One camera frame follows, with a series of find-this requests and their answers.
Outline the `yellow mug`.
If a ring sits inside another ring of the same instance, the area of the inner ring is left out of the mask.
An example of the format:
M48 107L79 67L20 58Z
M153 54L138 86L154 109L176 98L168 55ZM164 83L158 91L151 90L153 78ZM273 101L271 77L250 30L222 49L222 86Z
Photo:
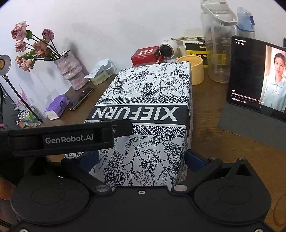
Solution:
M203 60L199 56L195 55L186 55L179 57L177 62L188 61L191 66L191 79L192 85L201 84L204 80L204 67L203 67Z

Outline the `cluttered storage rack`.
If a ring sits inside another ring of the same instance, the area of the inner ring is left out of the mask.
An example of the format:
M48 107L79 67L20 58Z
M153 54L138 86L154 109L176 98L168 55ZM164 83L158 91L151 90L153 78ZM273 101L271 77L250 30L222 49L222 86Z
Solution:
M13 109L18 112L18 120L16 121L16 125L21 128L27 127L37 127L41 125L41 122L38 121L36 116L25 106L15 106Z

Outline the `grey tablet cover mat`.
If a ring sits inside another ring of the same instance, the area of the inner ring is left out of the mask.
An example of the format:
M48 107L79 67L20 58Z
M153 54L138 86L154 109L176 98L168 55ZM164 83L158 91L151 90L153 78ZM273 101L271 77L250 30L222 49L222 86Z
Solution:
M285 151L285 122L225 103L218 123L230 133Z

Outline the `red white small box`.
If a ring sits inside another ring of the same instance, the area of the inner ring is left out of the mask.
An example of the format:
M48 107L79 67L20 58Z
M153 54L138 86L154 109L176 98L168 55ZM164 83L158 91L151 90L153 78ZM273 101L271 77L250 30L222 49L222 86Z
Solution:
M131 57L132 67L145 65L145 64L157 64L162 59L159 53L158 46L146 47L138 49Z

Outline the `clear plastic water jug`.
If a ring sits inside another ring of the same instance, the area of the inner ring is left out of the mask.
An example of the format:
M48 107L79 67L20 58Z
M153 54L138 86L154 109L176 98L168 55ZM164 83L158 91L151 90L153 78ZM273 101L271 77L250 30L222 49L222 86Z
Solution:
M231 63L231 38L238 17L226 1L200 1L201 22L206 45L209 77L228 83Z

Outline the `tablet with dark screen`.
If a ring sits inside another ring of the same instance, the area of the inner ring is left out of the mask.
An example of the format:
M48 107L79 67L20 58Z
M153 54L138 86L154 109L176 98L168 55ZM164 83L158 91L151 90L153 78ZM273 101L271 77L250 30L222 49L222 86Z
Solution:
M227 102L285 121L285 48L233 36Z

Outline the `studio lamp on stand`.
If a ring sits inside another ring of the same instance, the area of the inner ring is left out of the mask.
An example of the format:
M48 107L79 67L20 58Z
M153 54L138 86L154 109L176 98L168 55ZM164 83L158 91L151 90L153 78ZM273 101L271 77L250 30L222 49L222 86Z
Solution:
M9 80L8 72L11 68L11 63L12 63L10 57L8 55L1 55L0 58L1 58L0 76L2 76L5 79L5 81L8 83L8 85L13 90L13 92L18 96L18 98L26 106L26 108L35 116L37 121L39 121L41 124L43 124L43 120L34 112L34 110L21 97L21 95L17 92L17 90L14 88L14 86L12 85L12 83Z

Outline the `yellow black box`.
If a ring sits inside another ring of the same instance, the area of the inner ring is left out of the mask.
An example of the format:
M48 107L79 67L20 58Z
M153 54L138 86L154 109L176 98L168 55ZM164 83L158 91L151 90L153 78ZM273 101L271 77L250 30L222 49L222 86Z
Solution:
M206 45L201 41L184 41L183 45L187 55L199 56L203 60L203 67L208 67Z

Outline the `floral box lid XIEFURN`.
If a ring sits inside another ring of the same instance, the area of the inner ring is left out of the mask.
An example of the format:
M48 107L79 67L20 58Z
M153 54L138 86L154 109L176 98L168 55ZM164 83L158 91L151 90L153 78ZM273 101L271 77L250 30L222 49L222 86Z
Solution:
M100 150L90 174L112 188L173 187L187 175L184 152L191 146L192 112L189 62L121 70L85 121L128 119L133 131Z

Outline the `crumpled face mask pile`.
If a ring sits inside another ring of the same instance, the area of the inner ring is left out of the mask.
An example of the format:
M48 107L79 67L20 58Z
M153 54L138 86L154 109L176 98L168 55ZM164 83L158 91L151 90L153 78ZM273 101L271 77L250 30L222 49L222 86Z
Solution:
M116 73L117 68L114 63L109 59L104 59L96 63L94 69L84 78L91 81L94 85L99 85Z

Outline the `dried pink roses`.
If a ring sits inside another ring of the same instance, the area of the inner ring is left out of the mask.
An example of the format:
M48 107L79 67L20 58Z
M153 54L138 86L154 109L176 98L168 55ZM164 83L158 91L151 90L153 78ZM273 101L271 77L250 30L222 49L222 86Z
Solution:
M21 52L15 61L19 68L29 72L36 61L58 61L68 54L68 51L58 52L54 40L54 32L44 29L42 37L39 38L27 29L26 21L17 23L11 31L12 39L16 41L15 50Z

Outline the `black smartphone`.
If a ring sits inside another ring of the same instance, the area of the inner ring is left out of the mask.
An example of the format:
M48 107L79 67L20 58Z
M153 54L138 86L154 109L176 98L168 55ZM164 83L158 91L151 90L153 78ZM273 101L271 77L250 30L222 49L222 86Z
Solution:
M93 91L93 87L87 87L80 91L79 94L70 97L70 103L68 104L67 109L70 111L76 110L93 93Z

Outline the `pink stone flower vase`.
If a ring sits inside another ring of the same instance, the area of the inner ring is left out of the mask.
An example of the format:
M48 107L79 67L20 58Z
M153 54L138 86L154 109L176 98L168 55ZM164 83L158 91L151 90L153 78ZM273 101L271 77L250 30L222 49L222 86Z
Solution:
M61 58L54 62L63 79L70 82L73 90L79 90L87 84L88 79L82 72L82 65L73 52L65 52Z

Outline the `purple tissue pack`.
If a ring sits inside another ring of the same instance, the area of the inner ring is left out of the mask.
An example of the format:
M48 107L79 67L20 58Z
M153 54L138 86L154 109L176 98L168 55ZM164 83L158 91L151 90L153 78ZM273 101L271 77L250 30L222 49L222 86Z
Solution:
M46 99L44 114L49 120L59 119L69 103L70 99L65 94L58 95L55 98L49 95Z

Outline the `blue spray bottle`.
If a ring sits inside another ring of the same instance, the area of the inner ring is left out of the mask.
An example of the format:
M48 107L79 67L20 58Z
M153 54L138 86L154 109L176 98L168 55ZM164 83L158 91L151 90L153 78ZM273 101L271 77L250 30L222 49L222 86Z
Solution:
M250 11L243 7L237 9L238 23L236 24L235 34L240 37L255 38L255 23Z

